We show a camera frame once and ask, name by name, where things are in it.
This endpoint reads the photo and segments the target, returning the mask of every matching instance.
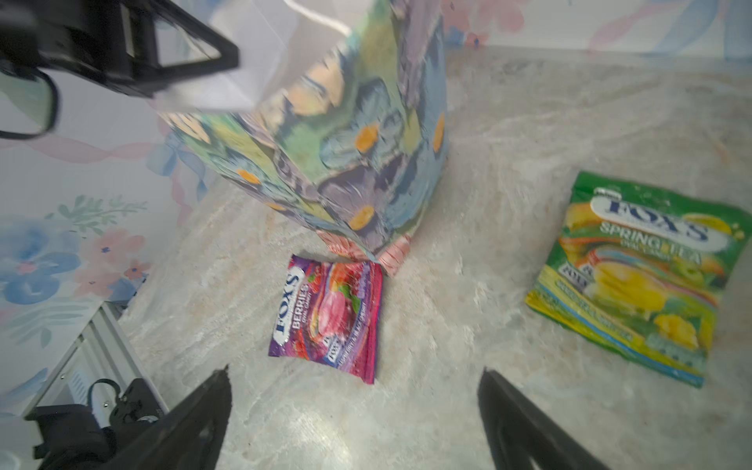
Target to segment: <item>white rope handle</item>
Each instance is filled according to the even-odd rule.
[[[303,5],[299,4],[295,0],[284,0],[284,2],[287,4],[290,9],[297,11],[304,17],[308,18],[311,21],[314,21],[316,23],[319,23],[320,25],[324,25],[327,28],[334,29],[335,31],[341,33],[343,36],[349,36],[353,30],[343,22],[339,20],[335,20],[334,18],[329,18],[326,15],[322,15],[320,13],[317,13],[316,11],[311,10],[310,8],[306,8]]]

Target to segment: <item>wall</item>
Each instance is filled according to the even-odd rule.
[[[447,42],[752,59],[750,0],[441,0]]]
[[[0,420],[23,412],[102,301],[128,302],[214,176],[148,101],[50,76],[56,132],[0,140]]]

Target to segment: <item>black cable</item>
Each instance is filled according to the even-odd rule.
[[[108,378],[101,378],[98,381],[91,384],[89,387],[89,392],[86,394],[86,406],[89,407],[89,409],[92,409],[92,392],[94,391],[94,386],[96,384],[107,384],[110,387],[115,389],[115,405],[120,404],[120,385],[117,384],[116,381],[112,381]]]

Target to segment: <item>gift bag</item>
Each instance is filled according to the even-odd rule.
[[[448,152],[440,6],[374,0],[289,86],[265,97],[249,84],[253,109],[163,117],[210,168],[331,251],[394,274]]]

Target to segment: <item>fox's spring tea candy packet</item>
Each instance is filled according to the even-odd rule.
[[[330,365],[374,383],[381,267],[294,256],[287,266],[269,356]]]
[[[701,387],[718,305],[750,214],[579,174],[526,303],[627,359]]]

